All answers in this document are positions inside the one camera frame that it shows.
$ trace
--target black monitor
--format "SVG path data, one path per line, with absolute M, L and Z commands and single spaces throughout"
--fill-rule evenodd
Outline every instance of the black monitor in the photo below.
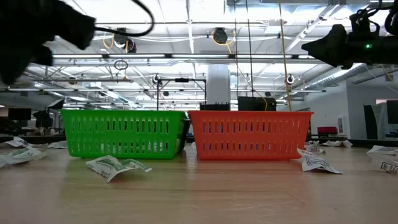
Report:
M 267 101 L 267 111 L 276 111 L 276 100 L 274 98 L 265 98 Z M 261 97 L 239 96 L 239 111 L 265 111 L 266 102 Z
M 387 117 L 389 124 L 398 124 L 398 100 L 387 100 Z
M 8 119 L 13 121 L 30 121 L 32 119 L 32 109 L 8 108 Z

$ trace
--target paper wrapper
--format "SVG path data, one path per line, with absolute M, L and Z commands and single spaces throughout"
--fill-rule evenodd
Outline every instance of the paper wrapper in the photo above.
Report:
M 384 170 L 393 174 L 398 174 L 398 161 L 395 161 L 395 156 L 368 154 L 372 158 L 371 164 L 380 170 Z
M 326 153 L 321 149 L 319 141 L 309 141 L 305 146 L 305 150 L 312 153 Z
M 12 147 L 27 147 L 27 146 L 33 146 L 32 144 L 29 144 L 27 141 L 21 139 L 20 137 L 14 137 L 13 140 L 11 141 L 6 141 L 5 144 L 8 144 Z
M 297 152 L 302 156 L 302 168 L 304 172 L 313 169 L 322 169 L 334 174 L 342 174 L 340 171 L 333 168 L 326 160 L 322 159 L 312 152 L 304 151 L 301 149 L 297 149 Z
M 333 147 L 351 147 L 353 144 L 348 140 L 345 141 L 327 141 L 322 146 L 333 146 Z
M 45 152 L 40 152 L 31 146 L 27 146 L 24 149 L 18 149 L 9 154 L 0 155 L 0 167 L 6 164 L 14 165 L 21 162 L 36 161 L 46 155 L 47 153 Z
M 66 141 L 59 141 L 59 142 L 53 142 L 51 143 L 48 148 L 54 148 L 54 149 L 68 149 L 68 145 Z
M 368 154 L 379 154 L 379 155 L 396 155 L 398 153 L 398 147 L 387 147 L 387 146 L 373 146 Z
M 104 176 L 107 183 L 109 183 L 113 177 L 125 171 L 142 169 L 144 172 L 149 172 L 152 170 L 152 168 L 147 167 L 134 159 L 126 159 L 120 163 L 118 159 L 113 156 L 103 156 L 86 162 L 86 165 L 98 174 Z

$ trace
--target white wall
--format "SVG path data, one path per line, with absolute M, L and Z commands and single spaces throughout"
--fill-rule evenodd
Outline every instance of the white wall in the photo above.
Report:
M 373 85 L 374 82 L 379 82 L 379 85 Z M 351 138 L 366 139 L 364 105 L 375 105 L 376 100 L 398 99 L 398 93 L 388 89 L 382 82 L 385 82 L 384 77 L 359 85 L 347 85 Z M 388 85 L 398 91 L 397 82 L 389 82 Z
M 308 94 L 305 97 L 305 101 L 293 101 L 293 110 L 298 111 L 310 108 L 310 111 L 314 112 L 311 117 L 312 134 L 318 134 L 318 127 L 337 127 L 337 117 L 346 116 L 346 137 L 350 138 L 346 82 L 343 81 L 337 87 L 328 87 L 325 90 L 326 93 Z M 289 107 L 278 106 L 277 109 L 279 111 L 288 111 Z

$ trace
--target table surface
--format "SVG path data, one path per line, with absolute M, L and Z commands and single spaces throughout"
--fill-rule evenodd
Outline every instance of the table surface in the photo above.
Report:
M 0 223 L 396 223 L 398 176 L 375 170 L 367 149 L 324 149 L 343 175 L 299 161 L 198 161 L 186 147 L 108 184 L 51 149 L 0 169 Z

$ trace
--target ceiling fixture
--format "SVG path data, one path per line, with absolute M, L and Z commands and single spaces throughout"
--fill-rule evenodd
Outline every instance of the ceiling fixture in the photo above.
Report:
M 218 27 L 213 33 L 213 39 L 217 44 L 225 44 L 228 40 L 228 35 L 226 35 L 224 28 Z
M 288 85 L 293 84 L 293 82 L 294 82 L 294 76 L 293 76 L 292 74 L 290 74 L 290 75 L 287 77 L 286 82 L 287 82 Z
M 119 31 L 120 33 L 127 32 L 126 28 L 117 28 L 116 30 Z M 125 35 L 121 34 L 115 34 L 113 39 L 115 46 L 125 50 L 126 53 L 133 53 L 133 54 L 137 53 L 136 43 L 129 37 L 126 37 Z
M 158 80 L 159 80 L 159 76 L 158 76 L 157 74 L 154 75 L 154 76 L 152 77 L 152 83 L 153 83 L 154 85 L 157 84 Z M 163 86 L 162 80 L 159 80 L 159 86 L 160 86 L 160 87 Z

